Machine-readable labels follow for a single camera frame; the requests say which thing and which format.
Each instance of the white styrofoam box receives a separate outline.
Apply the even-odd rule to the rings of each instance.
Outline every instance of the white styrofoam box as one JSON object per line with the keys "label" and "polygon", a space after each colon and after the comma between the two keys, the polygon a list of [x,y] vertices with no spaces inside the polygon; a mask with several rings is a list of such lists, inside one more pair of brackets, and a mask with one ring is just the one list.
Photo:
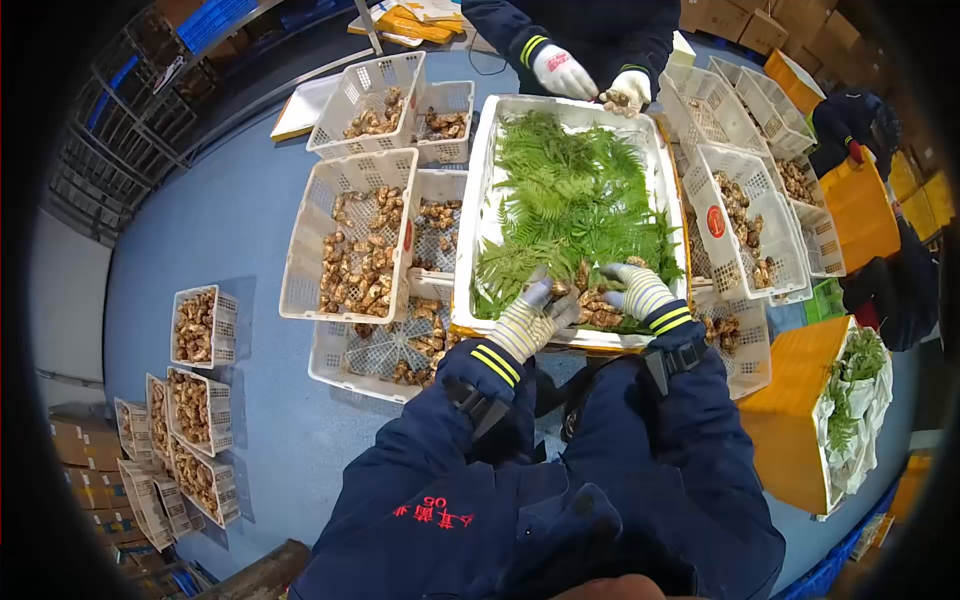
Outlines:
{"label": "white styrofoam box", "polygon": [[[452,280],[436,279],[422,285],[431,295],[441,300],[443,306],[437,314],[444,321],[444,329],[450,328],[450,290]],[[410,306],[415,305],[410,298]],[[420,393],[417,385],[400,385],[392,377],[396,361],[404,359],[414,371],[430,365],[430,358],[409,344],[409,340],[433,332],[433,323],[427,319],[408,319],[394,324],[388,332],[378,326],[368,339],[361,339],[346,323],[317,323],[313,330],[313,347],[307,374],[312,378],[367,396],[378,397],[403,404]]]}
{"label": "white styrofoam box", "polygon": [[117,459],[117,466],[140,531],[157,550],[173,544],[173,527],[170,519],[163,513],[154,486],[154,477],[157,475],[154,467],[147,463],[120,459]]}
{"label": "white styrofoam box", "polygon": [[[462,202],[467,191],[468,174],[466,171],[418,169],[417,178],[420,180],[420,193],[422,194],[420,205],[445,203],[451,200]],[[431,261],[435,267],[440,269],[439,273],[452,274],[454,267],[456,267],[456,251],[453,249],[447,252],[440,250],[439,241],[442,236],[452,244],[453,240],[450,238],[450,234],[459,228],[461,213],[462,208],[453,211],[453,226],[444,231],[427,227],[426,219],[422,215],[418,215],[415,221],[417,241],[414,243],[414,256]],[[419,267],[411,268],[410,273],[420,276],[439,274],[436,271],[425,271]],[[417,294],[411,290],[410,295],[416,296]]]}
{"label": "white styrofoam box", "polygon": [[740,73],[743,71],[743,67],[739,64],[733,64],[728,60],[710,57],[707,71],[719,75],[735,92],[736,84],[740,81]]}
{"label": "white styrofoam box", "polygon": [[752,69],[742,69],[736,90],[774,146],[800,154],[817,143],[804,115],[774,80]]}
{"label": "white styrofoam box", "polygon": [[790,205],[800,220],[810,274],[815,277],[846,276],[847,266],[840,252],[840,237],[830,211],[795,200],[791,200]]}
{"label": "white styrofoam box", "polygon": [[[669,226],[675,228],[670,234],[670,241],[676,243],[674,254],[684,275],[670,284],[670,290],[678,298],[686,298],[687,264],[680,190],[673,177],[670,149],[660,136],[657,123],[645,114],[636,119],[628,119],[607,112],[598,104],[566,98],[491,95],[483,106],[470,156],[467,192],[460,222],[460,240],[457,245],[452,322],[481,334],[489,333],[493,329],[494,321],[473,316],[470,288],[481,238],[494,244],[501,244],[503,240],[497,209],[510,195],[510,190],[494,187],[507,178],[507,173],[494,164],[500,120],[523,115],[529,110],[542,110],[558,115],[569,132],[585,131],[594,126],[616,131],[636,149],[637,160],[646,175],[651,207],[666,211]],[[570,328],[558,332],[551,342],[586,348],[643,348],[652,339],[651,336],[638,334],[619,335],[606,331]]]}
{"label": "white styrofoam box", "polygon": [[[406,318],[408,298],[407,268],[413,261],[415,234],[413,221],[420,214],[420,178],[418,177],[416,148],[404,148],[324,160],[314,165],[303,190],[303,200],[297,211],[297,221],[290,234],[290,247],[283,269],[279,312],[286,319],[312,321],[340,321],[345,323],[386,324]],[[324,237],[339,228],[347,238],[366,240],[372,233],[371,218],[378,213],[376,199],[371,195],[362,202],[348,202],[345,211],[353,222],[352,228],[333,220],[333,202],[337,194],[349,191],[371,192],[384,185],[398,187],[403,196],[403,217],[398,231],[380,229],[377,233],[394,247],[394,285],[390,295],[390,309],[386,317],[358,313],[325,313],[320,311],[320,279],[324,276]],[[355,260],[354,271],[359,272],[360,261]],[[357,286],[350,286],[351,298],[359,298]]]}
{"label": "white styrofoam box", "polygon": [[[426,89],[425,56],[422,51],[394,54],[344,69],[336,91],[326,101],[317,124],[313,126],[306,143],[307,152],[323,158],[336,158],[410,146],[417,107]],[[378,118],[383,118],[383,101],[392,86],[399,87],[403,94],[403,109],[396,130],[344,139],[344,130],[350,121],[367,108],[372,108]]]}
{"label": "white styrofoam box", "polygon": [[[821,208],[827,206],[827,197],[824,196],[824,190],[820,187],[820,180],[817,179],[817,174],[813,171],[813,165],[810,164],[810,159],[803,153],[794,153],[783,148],[778,148],[777,146],[770,146],[770,154],[774,159],[786,160],[788,162],[793,162],[794,165],[800,169],[801,174],[804,176],[804,188],[810,193],[810,198],[813,199],[813,202]],[[776,162],[774,163],[774,170],[770,173],[770,177],[774,180],[774,185],[777,186],[777,191],[783,194],[784,197],[792,200],[794,199],[786,190],[786,184],[783,182],[783,178],[780,176],[780,171],[776,169]]]}
{"label": "white styrofoam box", "polygon": [[[771,256],[775,264],[770,287],[754,288],[754,258],[750,249],[741,248],[736,239],[720,186],[713,178],[713,174],[720,171],[739,184],[750,198],[747,218],[752,220],[758,214],[763,215],[760,257]],[[755,300],[806,286],[809,276],[800,252],[801,242],[791,225],[792,216],[759,156],[702,144],[697,147],[690,170],[684,176],[684,188],[697,211],[697,225],[713,268],[713,285],[724,299]]]}
{"label": "white styrofoam box", "polygon": [[[209,442],[189,442],[183,435],[183,428],[177,419],[177,406],[174,401],[174,386],[177,384],[173,374],[179,373],[193,379],[199,379],[206,384],[206,424],[210,434]],[[233,423],[230,417],[230,386],[226,383],[214,381],[208,377],[197,375],[183,369],[167,369],[167,405],[168,431],[176,434],[189,445],[191,449],[213,457],[217,452],[233,447]]]}
{"label": "white styrofoam box", "polygon": [[[466,112],[467,121],[463,137],[429,141],[424,139],[432,130],[426,124],[426,110],[432,108],[437,114]],[[441,82],[426,87],[423,101],[417,111],[417,148],[420,150],[420,165],[428,162],[460,163],[470,158],[470,123],[473,120],[473,81]]]}
{"label": "white styrofoam box", "polygon": [[733,352],[721,351],[719,339],[713,342],[727,369],[730,398],[736,400],[769,385],[773,377],[773,364],[763,302],[723,300],[709,287],[693,290],[692,298],[694,318],[702,320],[708,316],[716,321],[721,317],[736,317],[740,322],[739,344]]}
{"label": "white styrofoam box", "polygon": [[154,452],[150,446],[147,405],[143,402],[127,402],[114,397],[113,408],[117,413],[120,446],[132,460],[149,461]]}
{"label": "white styrofoam box", "polygon": [[700,144],[717,144],[759,156],[769,154],[736,93],[716,73],[667,64],[660,95],[667,119],[677,129],[687,156]]}
{"label": "white styrofoam box", "polygon": [[[177,309],[187,300],[197,297],[201,292],[210,288],[216,291],[213,301],[213,339],[210,340],[210,357],[212,360],[204,363],[192,363],[187,360],[177,358]],[[184,365],[185,367],[198,367],[200,369],[213,369],[220,365],[232,365],[236,362],[236,353],[234,346],[236,344],[236,323],[237,323],[237,300],[230,294],[220,290],[217,284],[203,285],[201,287],[190,288],[177,292],[174,295],[174,315],[170,320],[170,362],[175,365]]]}
{"label": "white styrofoam box", "polygon": [[[188,494],[183,487],[180,487],[180,492],[186,496],[194,506],[200,510],[201,513],[206,515],[211,521],[217,525],[227,528],[227,525],[240,517],[240,501],[237,499],[237,487],[236,479],[233,475],[233,465],[228,465],[221,463],[215,458],[210,458],[205,456],[202,452],[197,452],[190,444],[177,432],[174,432],[174,438],[179,442],[183,448],[192,454],[194,458],[203,463],[207,468],[210,469],[210,472],[213,474],[213,495],[217,498],[217,509],[218,515],[212,514],[206,509],[203,502],[198,498],[193,497]],[[180,474],[177,472],[178,483],[180,482]],[[194,529],[202,529],[202,527],[197,527],[194,525]]]}
{"label": "white styrofoam box", "polygon": [[162,407],[162,413],[164,417],[164,422],[167,422],[167,382],[165,379],[160,379],[154,377],[153,375],[147,373],[147,429],[150,431],[150,448],[154,452],[154,464],[159,467],[157,460],[162,461],[169,468],[170,464],[170,426],[167,425],[167,439],[166,444],[163,446],[160,445],[160,442],[156,438],[156,432],[154,431],[154,395],[151,394],[151,388],[154,383],[160,385],[163,389],[163,397],[160,400],[160,405]]}

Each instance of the green crate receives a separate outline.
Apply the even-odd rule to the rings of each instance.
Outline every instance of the green crate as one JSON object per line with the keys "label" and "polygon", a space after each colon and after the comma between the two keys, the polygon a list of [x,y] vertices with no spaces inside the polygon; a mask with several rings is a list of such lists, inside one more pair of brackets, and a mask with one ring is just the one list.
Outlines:
{"label": "green crate", "polygon": [[813,287],[813,298],[804,302],[806,324],[836,319],[847,314],[843,307],[843,289],[836,278],[827,279]]}

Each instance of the person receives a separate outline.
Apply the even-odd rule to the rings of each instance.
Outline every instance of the person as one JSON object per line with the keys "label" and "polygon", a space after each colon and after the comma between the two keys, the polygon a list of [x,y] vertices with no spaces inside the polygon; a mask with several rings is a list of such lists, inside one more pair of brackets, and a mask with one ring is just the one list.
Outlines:
{"label": "person", "polygon": [[937,324],[939,268],[894,204],[900,251],[875,256],[850,276],[840,279],[843,305],[857,321],[873,327],[883,344],[905,352],[918,344]]}
{"label": "person", "polygon": [[641,107],[657,98],[680,27],[679,0],[463,0],[461,7],[514,68],[521,94],[592,100],[613,89]]}
{"label": "person", "polygon": [[[290,598],[768,596],[785,542],[719,354],[652,271],[604,273],[626,284],[606,301],[656,334],[654,355],[683,363],[666,394],[642,356],[612,360],[561,460],[531,460],[533,356],[579,314],[578,292],[549,302],[553,282],[538,270],[492,334],[448,352],[436,382],[347,466]],[[516,437],[491,465],[471,455],[497,403],[509,412],[494,429]]]}
{"label": "person", "polygon": [[893,107],[866,88],[848,87],[827,96],[811,117],[817,145],[809,159],[818,178],[847,156],[863,164],[867,148],[880,178],[887,181],[900,144],[900,120]]}

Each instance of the blue floor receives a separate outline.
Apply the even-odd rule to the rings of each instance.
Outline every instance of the blue floor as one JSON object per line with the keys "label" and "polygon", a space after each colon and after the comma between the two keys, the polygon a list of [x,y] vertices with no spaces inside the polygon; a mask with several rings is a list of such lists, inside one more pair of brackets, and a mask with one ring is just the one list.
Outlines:
{"label": "blue floor", "polygon": [[[502,60],[479,56],[474,63],[487,73]],[[488,94],[517,90],[511,69],[476,75],[463,52],[430,54],[426,66],[430,82],[474,79],[477,109]],[[236,468],[242,518],[226,532],[208,523],[203,535],[177,544],[182,557],[199,561],[218,578],[287,538],[312,544],[340,491],[344,466],[400,412],[398,405],[311,379],[306,368],[312,323],[277,314],[290,231],[318,158],[304,150],[305,138],[272,142],[275,119],[276,112],[247,124],[156,192],[117,244],[108,282],[107,397],[142,401],[144,372],[165,374],[178,290],[219,283],[239,300],[239,358],[235,366],[216,370],[214,378],[231,385],[236,446],[218,458]],[[795,308],[772,318],[778,330],[802,324],[802,311]],[[541,363],[561,383],[584,360],[545,356]],[[770,499],[774,522],[787,539],[777,589],[816,564],[892,480],[909,440],[916,371],[914,353],[896,356],[895,401],[876,448],[879,467],[834,516],[813,522],[808,514]],[[547,440],[551,455],[562,448],[555,435],[559,422],[556,415],[538,422],[538,438]]]}

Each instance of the black cable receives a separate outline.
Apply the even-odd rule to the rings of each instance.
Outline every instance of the black cable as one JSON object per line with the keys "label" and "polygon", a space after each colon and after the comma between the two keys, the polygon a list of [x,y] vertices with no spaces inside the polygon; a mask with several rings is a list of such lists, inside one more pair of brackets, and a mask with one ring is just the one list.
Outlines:
{"label": "black cable", "polygon": [[482,73],[480,69],[477,68],[477,65],[473,64],[473,42],[476,41],[478,35],[479,34],[477,34],[477,32],[473,32],[473,39],[470,40],[470,46],[467,48],[467,60],[470,61],[470,66],[473,67],[473,70],[477,72],[477,75],[484,75],[484,76],[499,75],[500,73],[503,73],[504,71],[506,71],[507,70],[506,59],[503,60],[503,66],[500,68],[500,70],[493,71],[492,73]]}

